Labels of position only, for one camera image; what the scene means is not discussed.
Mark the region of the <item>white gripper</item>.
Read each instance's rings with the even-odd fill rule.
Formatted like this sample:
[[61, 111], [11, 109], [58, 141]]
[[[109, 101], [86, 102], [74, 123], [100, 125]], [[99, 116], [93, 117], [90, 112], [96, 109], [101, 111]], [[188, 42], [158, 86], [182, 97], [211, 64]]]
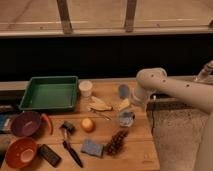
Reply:
[[131, 102], [136, 106], [147, 105], [152, 94], [152, 91], [136, 87], [131, 93]]

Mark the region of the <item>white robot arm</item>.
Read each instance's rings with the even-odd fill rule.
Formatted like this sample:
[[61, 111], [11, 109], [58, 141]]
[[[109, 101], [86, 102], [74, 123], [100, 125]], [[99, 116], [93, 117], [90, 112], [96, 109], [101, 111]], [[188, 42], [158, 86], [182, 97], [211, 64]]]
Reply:
[[142, 69], [136, 76], [132, 103], [145, 106], [150, 96], [160, 91], [209, 115], [197, 152], [194, 171], [213, 171], [213, 86], [177, 80], [167, 76], [163, 68]]

